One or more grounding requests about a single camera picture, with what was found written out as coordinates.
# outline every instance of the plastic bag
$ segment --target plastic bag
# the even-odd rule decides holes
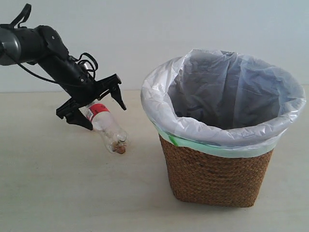
[[[219,50],[192,50],[160,65],[145,78],[140,97],[169,138],[245,152],[272,149],[306,104],[287,71]]]

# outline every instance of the woven basket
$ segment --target woven basket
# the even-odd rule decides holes
[[[221,158],[177,147],[159,136],[174,196],[183,202],[251,207],[273,150],[253,158]]]

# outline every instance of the plastic bottle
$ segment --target plastic bottle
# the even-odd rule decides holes
[[[94,101],[87,105],[85,116],[92,123],[93,129],[100,134],[109,152],[126,152],[127,132],[119,126],[104,104]]]

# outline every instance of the bottle label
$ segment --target bottle label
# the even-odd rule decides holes
[[[92,122],[93,118],[101,112],[109,112],[109,109],[101,103],[94,104],[86,111],[86,118]]]

